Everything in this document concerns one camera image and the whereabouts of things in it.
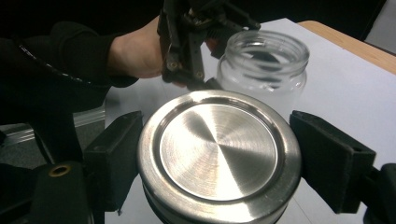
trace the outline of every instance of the jar with metal lid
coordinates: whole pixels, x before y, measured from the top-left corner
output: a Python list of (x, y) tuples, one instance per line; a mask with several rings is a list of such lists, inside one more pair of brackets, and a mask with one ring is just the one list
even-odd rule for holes
[(228, 40), (217, 81), (224, 90), (252, 96), (288, 119), (303, 91), (308, 59), (308, 47), (292, 36), (244, 31)]
[(151, 208), (168, 224), (275, 223), (301, 176), (288, 123), (231, 91), (163, 105), (140, 135), (137, 163)]

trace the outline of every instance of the jar mouth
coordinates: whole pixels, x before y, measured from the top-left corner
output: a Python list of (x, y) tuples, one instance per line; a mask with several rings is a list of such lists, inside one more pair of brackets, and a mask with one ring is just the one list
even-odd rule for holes
[(254, 72), (298, 73), (305, 70), (309, 49), (302, 41), (273, 31), (243, 31), (230, 37), (225, 54), (235, 65)]

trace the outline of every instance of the metal lid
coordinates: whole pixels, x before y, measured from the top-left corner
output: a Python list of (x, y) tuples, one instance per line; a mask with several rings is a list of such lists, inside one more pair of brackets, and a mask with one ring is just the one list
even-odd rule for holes
[(240, 93), (195, 91), (148, 120), (138, 164), (171, 222), (272, 223), (299, 183), (301, 155), (271, 107)]

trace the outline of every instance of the human hand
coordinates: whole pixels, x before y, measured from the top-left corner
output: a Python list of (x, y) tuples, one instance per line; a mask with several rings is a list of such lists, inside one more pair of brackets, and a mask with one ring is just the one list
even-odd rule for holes
[(157, 34), (158, 19), (139, 30), (116, 37), (110, 47), (107, 66), (131, 77), (159, 76), (163, 57)]

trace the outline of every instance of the black cable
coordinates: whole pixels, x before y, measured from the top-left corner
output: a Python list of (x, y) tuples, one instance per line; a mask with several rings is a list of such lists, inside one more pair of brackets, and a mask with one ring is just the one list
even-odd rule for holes
[(30, 58), (31, 60), (33, 60), (37, 65), (39, 65), (40, 67), (44, 68), (45, 70), (47, 70), (48, 72), (64, 78), (65, 80), (69, 80), (69, 81), (73, 81), (76, 82), (77, 84), (81, 84), (81, 85), (86, 85), (86, 86), (90, 86), (90, 87), (95, 87), (95, 88), (109, 88), (111, 87), (110, 85), (105, 85), (105, 84), (97, 84), (97, 83), (93, 83), (89, 80), (85, 80), (83, 78), (79, 78), (79, 77), (73, 77), (70, 76), (62, 71), (59, 71), (58, 69), (56, 69), (54, 66), (52, 66), (49, 63), (46, 63), (44, 60), (42, 60), (41, 58), (35, 56), (32, 51), (30, 51), (27, 47), (26, 44), (24, 43), (24, 41), (19, 38), (17, 35), (13, 35), (12, 36), (12, 41), (14, 42), (15, 46), (24, 54), (26, 55), (28, 58)]

